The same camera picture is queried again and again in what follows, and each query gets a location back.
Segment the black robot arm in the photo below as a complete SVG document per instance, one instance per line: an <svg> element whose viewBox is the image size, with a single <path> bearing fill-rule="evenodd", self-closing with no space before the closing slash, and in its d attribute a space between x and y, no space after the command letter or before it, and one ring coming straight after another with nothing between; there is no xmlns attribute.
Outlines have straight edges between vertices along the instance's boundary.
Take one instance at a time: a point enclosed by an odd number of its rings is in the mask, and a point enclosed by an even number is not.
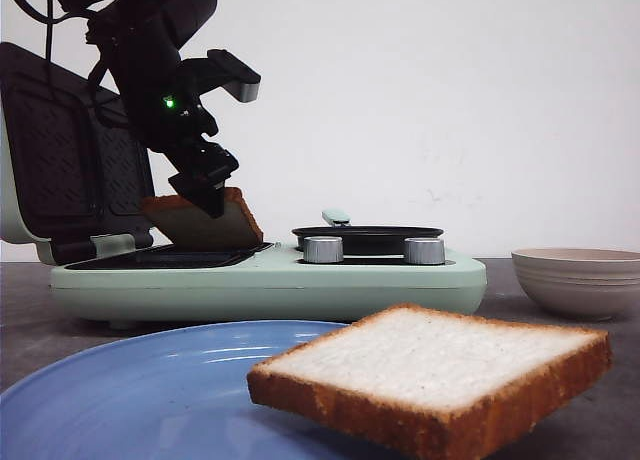
<svg viewBox="0 0 640 460"><path fill-rule="evenodd" d="M79 13L102 0L58 0ZM225 181L237 160L210 137L218 132L202 94L235 79L211 58L184 60L179 50L212 15L217 0L105 0L90 15L86 40L100 52L126 112L125 127L145 147L164 154L177 173L169 182L213 218L224 212Z"/></svg>

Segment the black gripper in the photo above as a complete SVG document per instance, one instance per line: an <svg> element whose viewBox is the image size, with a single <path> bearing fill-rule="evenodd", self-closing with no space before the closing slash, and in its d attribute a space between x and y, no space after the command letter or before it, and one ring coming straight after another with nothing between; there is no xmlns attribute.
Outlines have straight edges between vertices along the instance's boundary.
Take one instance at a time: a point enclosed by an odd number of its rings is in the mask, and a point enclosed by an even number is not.
<svg viewBox="0 0 640 460"><path fill-rule="evenodd" d="M175 192L212 218L224 214L224 184L238 161L209 142L218 127L178 78L183 59L163 15L127 21L101 13L88 22L123 101L129 126L149 149L164 154L179 173L168 179Z"/></svg>

